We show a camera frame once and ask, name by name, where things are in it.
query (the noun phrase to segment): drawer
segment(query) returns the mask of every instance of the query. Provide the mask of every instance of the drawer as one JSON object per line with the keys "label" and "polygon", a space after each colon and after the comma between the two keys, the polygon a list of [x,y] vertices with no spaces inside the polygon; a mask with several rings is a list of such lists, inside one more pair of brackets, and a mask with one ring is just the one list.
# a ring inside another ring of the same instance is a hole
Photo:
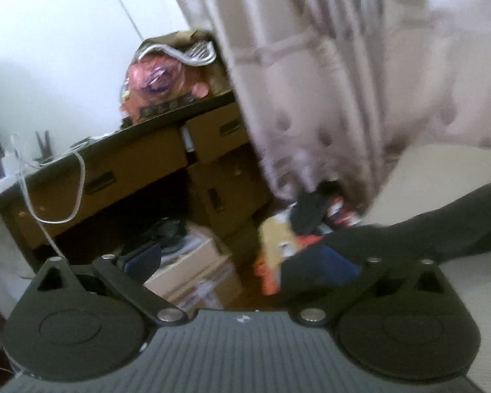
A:
{"label": "drawer", "polygon": [[194,189],[191,217],[220,237],[234,232],[270,198],[248,145],[211,164],[193,164],[188,172]]}
{"label": "drawer", "polygon": [[186,123],[198,161],[208,164],[249,142],[236,103],[199,115]]}
{"label": "drawer", "polygon": [[[187,165],[182,139],[176,128],[164,128],[138,140],[86,160],[86,182],[80,211],[63,225],[45,225],[56,236],[114,202]],[[41,218],[66,218],[72,211],[80,168],[45,182],[30,191]],[[22,199],[11,206],[12,216],[31,248],[46,240]]]}

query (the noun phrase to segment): sheer curtain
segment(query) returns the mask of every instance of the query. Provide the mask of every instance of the sheer curtain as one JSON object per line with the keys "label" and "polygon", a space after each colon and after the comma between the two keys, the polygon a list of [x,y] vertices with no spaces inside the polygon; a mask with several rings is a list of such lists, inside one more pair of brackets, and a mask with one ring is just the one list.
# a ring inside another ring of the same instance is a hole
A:
{"label": "sheer curtain", "polygon": [[491,0],[196,1],[280,198],[368,200],[411,143],[491,147]]}

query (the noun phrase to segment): cardboard box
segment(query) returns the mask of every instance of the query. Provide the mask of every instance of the cardboard box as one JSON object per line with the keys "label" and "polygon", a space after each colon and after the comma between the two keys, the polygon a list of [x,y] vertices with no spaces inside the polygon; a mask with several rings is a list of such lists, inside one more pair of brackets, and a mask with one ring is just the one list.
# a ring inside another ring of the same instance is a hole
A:
{"label": "cardboard box", "polygon": [[196,309],[224,309],[243,290],[230,256],[225,255],[164,298],[192,316]]}
{"label": "cardboard box", "polygon": [[271,198],[250,145],[210,164],[197,162],[187,171],[190,217],[210,226],[220,238],[236,231]]}
{"label": "cardboard box", "polygon": [[144,283],[144,286],[156,295],[165,298],[220,259],[215,242],[208,234],[196,227],[190,227],[190,234],[201,237],[202,244],[173,263],[158,269]]}
{"label": "cardboard box", "polygon": [[186,122],[197,159],[211,163],[249,142],[247,130],[236,103],[214,109]]}

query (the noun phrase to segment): black fabric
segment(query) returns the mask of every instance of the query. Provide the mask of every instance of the black fabric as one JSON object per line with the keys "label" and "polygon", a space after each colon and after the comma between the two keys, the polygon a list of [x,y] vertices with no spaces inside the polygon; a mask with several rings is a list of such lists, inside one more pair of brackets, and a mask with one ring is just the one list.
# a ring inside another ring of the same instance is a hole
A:
{"label": "black fabric", "polygon": [[491,251],[491,183],[460,199],[393,226],[359,226],[325,236],[321,241],[283,262],[281,294],[284,300],[304,291],[323,288],[315,261],[327,245],[354,264],[380,257],[400,266],[429,258],[441,264],[458,257]]}
{"label": "black fabric", "polygon": [[301,192],[296,205],[289,214],[289,222],[294,233],[311,234],[326,215],[328,200],[318,192]]}

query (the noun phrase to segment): white box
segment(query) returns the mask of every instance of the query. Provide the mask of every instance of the white box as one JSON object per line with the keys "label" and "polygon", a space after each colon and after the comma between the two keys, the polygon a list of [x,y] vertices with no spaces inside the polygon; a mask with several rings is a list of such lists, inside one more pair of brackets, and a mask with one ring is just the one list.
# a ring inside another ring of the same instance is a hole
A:
{"label": "white box", "polygon": [[224,309],[244,290],[230,257],[220,256],[196,278],[164,298],[189,316],[196,309]]}
{"label": "white box", "polygon": [[190,227],[189,230],[190,234],[203,239],[202,244],[173,263],[158,269],[144,283],[144,286],[156,295],[167,296],[220,258],[220,253],[210,236],[195,227]]}

